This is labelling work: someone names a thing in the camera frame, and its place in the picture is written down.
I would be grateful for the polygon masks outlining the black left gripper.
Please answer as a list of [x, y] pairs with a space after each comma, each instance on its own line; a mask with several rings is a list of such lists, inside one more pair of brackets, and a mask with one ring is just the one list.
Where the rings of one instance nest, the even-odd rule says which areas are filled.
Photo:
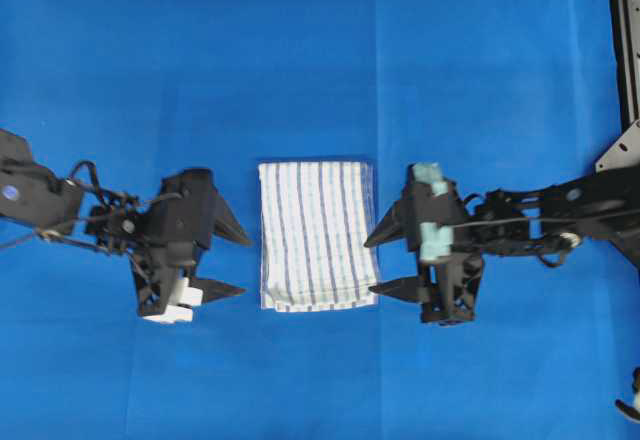
[[250, 246], [251, 240], [209, 169], [187, 169], [162, 181], [161, 201], [142, 215], [129, 255], [137, 314], [160, 324], [190, 322], [192, 309], [242, 295], [245, 289], [196, 275], [212, 235]]

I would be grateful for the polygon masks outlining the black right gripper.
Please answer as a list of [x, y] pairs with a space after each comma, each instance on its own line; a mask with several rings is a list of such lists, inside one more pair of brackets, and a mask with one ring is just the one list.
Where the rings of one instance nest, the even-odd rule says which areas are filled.
[[404, 239], [416, 255], [417, 273], [369, 287], [369, 291], [421, 306], [421, 321], [458, 325], [475, 319], [485, 262], [455, 245], [471, 240], [460, 225], [468, 219], [454, 183], [436, 163], [408, 167], [403, 202], [395, 202], [364, 246]]

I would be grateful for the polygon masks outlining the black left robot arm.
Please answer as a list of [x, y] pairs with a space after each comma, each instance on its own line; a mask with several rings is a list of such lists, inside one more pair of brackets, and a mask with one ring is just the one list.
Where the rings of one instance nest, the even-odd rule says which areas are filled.
[[30, 236], [129, 260], [139, 317], [161, 324], [190, 322], [203, 304], [243, 294], [197, 268], [214, 237], [251, 241], [214, 185], [211, 170], [191, 168], [163, 179], [147, 202], [103, 188], [93, 162], [90, 181], [65, 178], [37, 163], [27, 140], [1, 133], [1, 216]]

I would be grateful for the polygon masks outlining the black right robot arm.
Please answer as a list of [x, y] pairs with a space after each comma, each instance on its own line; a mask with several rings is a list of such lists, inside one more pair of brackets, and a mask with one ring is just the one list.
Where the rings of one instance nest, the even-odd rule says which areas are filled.
[[533, 191], [495, 190], [460, 197], [435, 163], [407, 169], [401, 197], [369, 234], [368, 248], [403, 239], [417, 272], [371, 292], [414, 303], [424, 323], [454, 326], [475, 318], [487, 255], [564, 264], [584, 239], [612, 244], [639, 263], [639, 169], [600, 171]]

